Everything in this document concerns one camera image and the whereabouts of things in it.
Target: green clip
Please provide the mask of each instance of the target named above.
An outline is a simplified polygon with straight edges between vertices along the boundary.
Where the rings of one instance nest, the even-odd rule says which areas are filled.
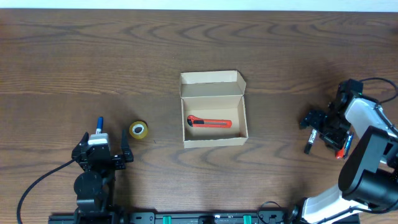
[[[251,215],[243,216],[243,224],[251,224]]]
[[[163,217],[163,224],[172,224],[172,217]]]

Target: open box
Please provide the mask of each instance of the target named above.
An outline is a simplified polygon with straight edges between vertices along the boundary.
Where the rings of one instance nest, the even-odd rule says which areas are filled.
[[[238,71],[181,73],[182,139],[184,148],[240,146],[248,139],[244,106],[246,82]],[[187,117],[227,119],[230,128],[191,127]]]

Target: box lid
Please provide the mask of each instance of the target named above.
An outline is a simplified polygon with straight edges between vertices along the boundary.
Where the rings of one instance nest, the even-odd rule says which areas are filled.
[[[185,72],[180,77],[180,96],[242,96],[246,82],[236,70]]]

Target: wood grain surface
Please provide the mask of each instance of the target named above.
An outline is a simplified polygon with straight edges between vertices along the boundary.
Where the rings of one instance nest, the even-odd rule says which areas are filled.
[[[116,203],[165,211],[289,207],[337,183],[344,164],[298,120],[326,108],[339,82],[398,82],[398,14],[130,10],[0,10],[0,223],[16,223],[26,188],[70,160],[85,131],[104,117],[113,151],[122,128],[135,161],[119,171]],[[249,139],[243,146],[184,149],[180,72],[239,70],[247,82]],[[368,82],[366,94],[393,92]],[[398,123],[398,100],[384,105]],[[76,209],[77,164],[39,183],[24,223]],[[397,223],[397,213],[362,214]]]

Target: yellow tape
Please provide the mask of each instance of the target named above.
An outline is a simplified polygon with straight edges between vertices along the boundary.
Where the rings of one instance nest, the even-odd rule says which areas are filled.
[[[130,135],[135,139],[143,139],[148,134],[148,127],[142,121],[136,121],[130,125]]]

